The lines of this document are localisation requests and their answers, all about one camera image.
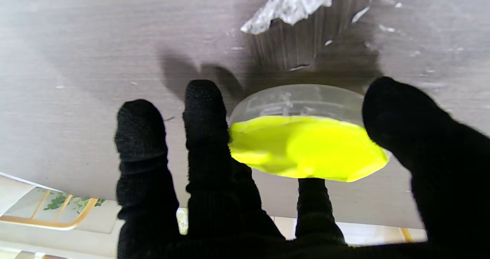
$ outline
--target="knit glove fingertip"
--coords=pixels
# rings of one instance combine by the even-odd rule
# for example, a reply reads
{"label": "knit glove fingertip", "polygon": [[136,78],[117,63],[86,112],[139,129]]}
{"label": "knit glove fingertip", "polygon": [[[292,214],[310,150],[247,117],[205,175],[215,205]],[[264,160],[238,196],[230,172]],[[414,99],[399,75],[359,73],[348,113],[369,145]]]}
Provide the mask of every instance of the knit glove fingertip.
{"label": "knit glove fingertip", "polygon": [[147,100],[126,102],[117,115],[114,136],[121,161],[140,161],[167,153],[165,126],[157,108]]}

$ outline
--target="green leaf pattern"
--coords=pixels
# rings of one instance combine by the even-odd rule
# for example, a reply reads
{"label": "green leaf pattern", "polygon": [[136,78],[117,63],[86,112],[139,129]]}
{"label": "green leaf pattern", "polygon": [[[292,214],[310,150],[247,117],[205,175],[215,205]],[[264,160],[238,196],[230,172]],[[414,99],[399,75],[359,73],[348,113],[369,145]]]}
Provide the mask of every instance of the green leaf pattern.
{"label": "green leaf pattern", "polygon": [[[44,208],[44,210],[56,210],[58,208],[60,208],[61,206],[63,206],[63,204],[65,203],[66,201],[66,194],[65,193],[61,193],[59,192],[58,195],[53,198],[50,203],[48,203],[48,205],[46,205],[46,208]],[[73,208],[73,210],[77,210],[77,213],[80,214],[80,210],[82,208],[85,208],[87,203],[89,202],[90,198],[78,198],[78,197],[74,197],[70,200],[70,202],[68,202],[68,205],[70,204],[74,204],[76,205],[75,208]],[[95,207],[100,207],[102,206],[102,204],[105,202],[105,200],[98,200],[95,204]]]}

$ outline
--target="white paper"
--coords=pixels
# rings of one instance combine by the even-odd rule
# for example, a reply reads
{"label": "white paper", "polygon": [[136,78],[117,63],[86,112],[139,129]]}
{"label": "white paper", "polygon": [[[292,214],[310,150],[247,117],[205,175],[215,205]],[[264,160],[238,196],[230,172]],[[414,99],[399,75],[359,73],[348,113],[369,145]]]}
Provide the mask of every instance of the white paper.
{"label": "white paper", "polygon": [[271,21],[275,18],[295,25],[296,22],[308,18],[320,6],[332,6],[332,0],[268,0],[240,30],[260,34],[271,26]]}

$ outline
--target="yellow substance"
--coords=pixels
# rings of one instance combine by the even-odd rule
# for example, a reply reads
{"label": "yellow substance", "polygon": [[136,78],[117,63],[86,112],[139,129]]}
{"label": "yellow substance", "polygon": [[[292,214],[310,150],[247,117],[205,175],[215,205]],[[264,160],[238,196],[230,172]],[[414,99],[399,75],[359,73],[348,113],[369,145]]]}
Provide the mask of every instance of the yellow substance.
{"label": "yellow substance", "polygon": [[263,172],[353,182],[388,158],[358,125],[314,116],[261,116],[230,129],[231,156]]}

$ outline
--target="gloved hand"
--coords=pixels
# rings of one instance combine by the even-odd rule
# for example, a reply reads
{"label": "gloved hand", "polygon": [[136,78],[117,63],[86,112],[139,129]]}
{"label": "gloved hand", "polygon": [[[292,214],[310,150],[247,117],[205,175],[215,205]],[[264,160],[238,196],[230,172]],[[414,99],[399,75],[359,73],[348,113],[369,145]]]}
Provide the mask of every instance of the gloved hand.
{"label": "gloved hand", "polygon": [[[285,241],[261,208],[250,168],[230,156],[225,117],[216,85],[192,81],[183,114],[191,198],[189,230],[182,236],[161,115],[145,100],[121,107],[115,135],[121,158],[117,199],[122,206],[118,217],[126,223],[119,259],[442,257],[477,241],[466,234],[490,227],[488,203],[480,200],[488,196],[490,175],[482,167],[488,163],[490,140],[450,118],[416,88],[383,77],[372,83],[363,105],[369,137],[413,175],[413,194],[429,237],[428,243],[415,245],[347,247],[319,179],[300,179],[297,239]],[[462,166],[483,175],[461,180]],[[465,210],[458,210],[461,201]],[[472,218],[479,226],[448,225]],[[482,247],[485,241],[481,238]]]}
{"label": "gloved hand", "polygon": [[236,257],[227,251],[249,241],[264,242],[257,236],[285,242],[261,208],[252,171],[231,158],[226,110],[213,82],[199,80],[188,85],[183,119],[189,150],[186,189],[191,194],[186,236],[180,235],[177,226],[178,201],[167,169],[161,115],[146,100],[126,102],[119,110],[115,143],[121,158],[117,199],[122,210],[118,217],[126,223],[119,237],[118,258],[170,254],[205,258],[215,257],[217,251]]}

